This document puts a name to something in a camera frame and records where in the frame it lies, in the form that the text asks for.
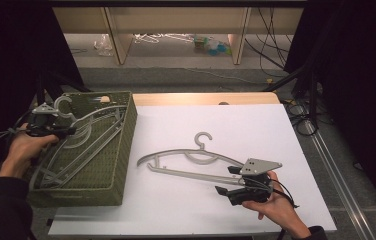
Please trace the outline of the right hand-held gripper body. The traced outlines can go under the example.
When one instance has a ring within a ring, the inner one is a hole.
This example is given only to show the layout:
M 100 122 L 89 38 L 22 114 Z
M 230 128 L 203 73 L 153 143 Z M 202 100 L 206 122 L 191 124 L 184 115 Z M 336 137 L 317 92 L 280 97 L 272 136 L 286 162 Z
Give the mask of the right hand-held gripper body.
M 273 185 L 268 171 L 280 168 L 281 163 L 250 158 L 241 167 L 241 180 L 239 183 L 243 188 L 231 190 L 233 199 L 232 205 L 241 205 L 244 201 L 255 201 L 264 203 L 270 197 L 273 191 Z

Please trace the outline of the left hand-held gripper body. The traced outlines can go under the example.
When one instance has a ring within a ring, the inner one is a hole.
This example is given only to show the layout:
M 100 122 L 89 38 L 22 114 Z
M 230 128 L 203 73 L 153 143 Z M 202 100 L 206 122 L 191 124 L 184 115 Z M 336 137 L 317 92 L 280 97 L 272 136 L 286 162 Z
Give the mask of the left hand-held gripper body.
M 34 108 L 27 119 L 26 133 L 32 137 L 59 136 L 58 128 L 54 125 L 58 113 L 58 109 L 47 103 Z

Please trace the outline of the grey plastic clothes hanger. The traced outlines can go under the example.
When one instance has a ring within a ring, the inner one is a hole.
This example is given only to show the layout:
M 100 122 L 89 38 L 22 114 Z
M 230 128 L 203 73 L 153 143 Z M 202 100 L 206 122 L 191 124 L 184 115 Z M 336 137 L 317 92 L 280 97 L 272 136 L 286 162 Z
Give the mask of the grey plastic clothes hanger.
M 54 189 L 79 174 L 123 129 L 127 106 L 101 102 L 96 107 L 72 109 L 69 96 L 57 98 L 32 111 L 27 126 L 30 136 L 55 134 L 57 146 L 41 157 L 30 181 L 31 189 Z
M 47 154 L 37 170 L 39 189 L 61 188 L 74 178 L 122 131 L 127 108 L 105 107 L 73 123 L 76 134 Z
M 207 132 L 199 132 L 194 136 L 194 142 L 198 146 L 198 149 L 170 149 L 170 150 L 164 150 L 164 151 L 151 153 L 151 154 L 141 157 L 137 161 L 137 166 L 140 166 L 146 163 L 148 169 L 156 173 L 174 175 L 174 176 L 209 181 L 209 182 L 224 183 L 224 184 L 229 184 L 229 185 L 242 185 L 244 181 L 240 177 L 226 177 L 226 176 L 218 176 L 218 175 L 198 173 L 198 172 L 169 169 L 165 166 L 160 165 L 160 159 L 162 157 L 182 155 L 188 161 L 197 165 L 201 165 L 201 166 L 206 166 L 206 165 L 216 163 L 218 160 L 230 163 L 232 167 L 243 166 L 241 162 L 233 158 L 230 158 L 230 157 L 218 154 L 218 153 L 207 151 L 205 149 L 205 144 L 200 140 L 201 136 L 206 136 L 209 140 L 213 139 L 211 134 Z

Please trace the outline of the green woven basket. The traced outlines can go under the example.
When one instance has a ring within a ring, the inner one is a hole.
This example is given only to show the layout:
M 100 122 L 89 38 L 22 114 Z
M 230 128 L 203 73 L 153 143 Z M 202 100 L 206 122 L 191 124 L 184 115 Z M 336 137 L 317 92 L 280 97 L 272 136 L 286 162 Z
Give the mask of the green woven basket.
M 30 181 L 39 160 L 26 173 L 29 182 L 29 201 L 37 207 L 116 206 L 123 200 L 129 155 L 137 120 L 137 110 L 130 92 L 65 93 L 74 100 L 77 112 L 98 106 L 101 102 L 127 106 L 123 129 L 82 171 L 66 185 L 54 189 L 31 189 Z

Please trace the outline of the person's left hand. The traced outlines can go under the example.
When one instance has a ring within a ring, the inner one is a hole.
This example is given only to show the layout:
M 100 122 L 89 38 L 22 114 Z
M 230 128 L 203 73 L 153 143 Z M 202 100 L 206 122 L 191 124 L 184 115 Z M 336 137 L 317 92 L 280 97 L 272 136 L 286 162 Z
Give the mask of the person's left hand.
M 0 177 L 22 178 L 31 166 L 31 160 L 37 158 L 48 145 L 59 141 L 55 135 L 31 137 L 26 133 L 26 126 L 24 123 L 18 128 L 1 165 Z

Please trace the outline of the person's right hand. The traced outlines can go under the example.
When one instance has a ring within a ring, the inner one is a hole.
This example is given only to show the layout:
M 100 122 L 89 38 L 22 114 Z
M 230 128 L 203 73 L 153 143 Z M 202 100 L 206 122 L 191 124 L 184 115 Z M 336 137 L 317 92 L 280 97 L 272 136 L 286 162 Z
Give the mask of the person's right hand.
M 244 201 L 242 206 L 256 211 L 259 220 L 267 217 L 286 230 L 294 239 L 305 239 L 311 236 L 309 228 L 298 216 L 290 201 L 278 193 L 273 192 L 265 203 Z

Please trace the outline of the clear plastic bag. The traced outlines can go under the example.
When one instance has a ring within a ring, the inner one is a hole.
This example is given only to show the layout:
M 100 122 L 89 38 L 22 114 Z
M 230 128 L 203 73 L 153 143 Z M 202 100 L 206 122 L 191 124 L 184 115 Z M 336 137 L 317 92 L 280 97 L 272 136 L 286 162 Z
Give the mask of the clear plastic bag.
M 102 34 L 94 41 L 94 49 L 100 56 L 113 56 L 113 47 L 108 34 Z

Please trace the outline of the black metal stand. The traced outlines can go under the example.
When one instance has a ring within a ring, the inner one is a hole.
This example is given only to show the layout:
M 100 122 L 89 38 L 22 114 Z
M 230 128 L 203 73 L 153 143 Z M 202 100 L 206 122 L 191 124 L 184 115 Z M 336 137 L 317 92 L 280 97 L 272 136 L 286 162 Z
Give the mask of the black metal stand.
M 264 92 L 273 92 L 274 90 L 288 84 L 292 80 L 296 81 L 292 90 L 292 96 L 295 99 L 302 98 L 306 93 L 309 94 L 308 117 L 313 123 L 315 123 L 317 121 L 317 80 L 316 74 L 314 73 L 313 63 L 305 63 L 299 69 L 283 77 L 276 83 L 266 87 Z

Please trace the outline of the colourful toys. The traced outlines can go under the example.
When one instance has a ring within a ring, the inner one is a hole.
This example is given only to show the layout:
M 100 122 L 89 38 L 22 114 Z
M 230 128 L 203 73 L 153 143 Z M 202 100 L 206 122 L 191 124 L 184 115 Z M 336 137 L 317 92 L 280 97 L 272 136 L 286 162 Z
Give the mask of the colourful toys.
M 211 56 L 216 56 L 219 54 L 232 54 L 230 47 L 226 43 L 212 37 L 195 35 L 193 43 L 196 50 L 203 51 Z

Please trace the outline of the pile of white hangers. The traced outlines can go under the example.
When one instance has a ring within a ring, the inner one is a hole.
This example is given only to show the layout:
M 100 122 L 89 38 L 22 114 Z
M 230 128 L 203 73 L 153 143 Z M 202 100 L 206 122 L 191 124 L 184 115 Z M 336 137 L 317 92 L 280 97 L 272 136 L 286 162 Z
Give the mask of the pile of white hangers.
M 156 34 L 134 34 L 134 42 L 140 44 L 141 42 L 158 44 L 161 40 L 172 39 L 182 42 L 192 42 L 194 38 L 189 34 L 175 34 L 175 33 L 156 33 Z

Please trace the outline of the beige wooden shelf unit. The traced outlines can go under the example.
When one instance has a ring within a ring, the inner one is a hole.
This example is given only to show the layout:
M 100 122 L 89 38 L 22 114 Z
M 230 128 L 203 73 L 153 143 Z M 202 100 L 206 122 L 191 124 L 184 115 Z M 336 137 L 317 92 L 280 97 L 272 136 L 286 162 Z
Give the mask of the beige wooden shelf unit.
M 233 63 L 242 59 L 244 38 L 264 34 L 293 35 L 302 8 L 277 7 L 55 7 L 53 12 L 64 33 L 107 34 L 115 60 L 125 63 L 135 33 L 225 34 Z

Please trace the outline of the metal floor rail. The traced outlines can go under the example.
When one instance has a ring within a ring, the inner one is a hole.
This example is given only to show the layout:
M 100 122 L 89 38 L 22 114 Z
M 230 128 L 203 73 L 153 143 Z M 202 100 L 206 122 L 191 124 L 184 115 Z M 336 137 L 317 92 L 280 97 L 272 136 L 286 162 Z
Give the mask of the metal floor rail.
M 353 196 L 352 191 L 348 187 L 347 181 L 342 176 L 340 169 L 338 168 L 332 154 L 330 153 L 322 135 L 317 127 L 313 125 L 313 122 L 307 120 L 305 123 L 308 134 L 311 136 L 316 150 L 327 170 L 330 179 L 337 191 L 337 194 L 343 203 L 360 240 L 376 240 L 376 235 L 370 227 L 370 223 L 359 206 L 358 201 Z

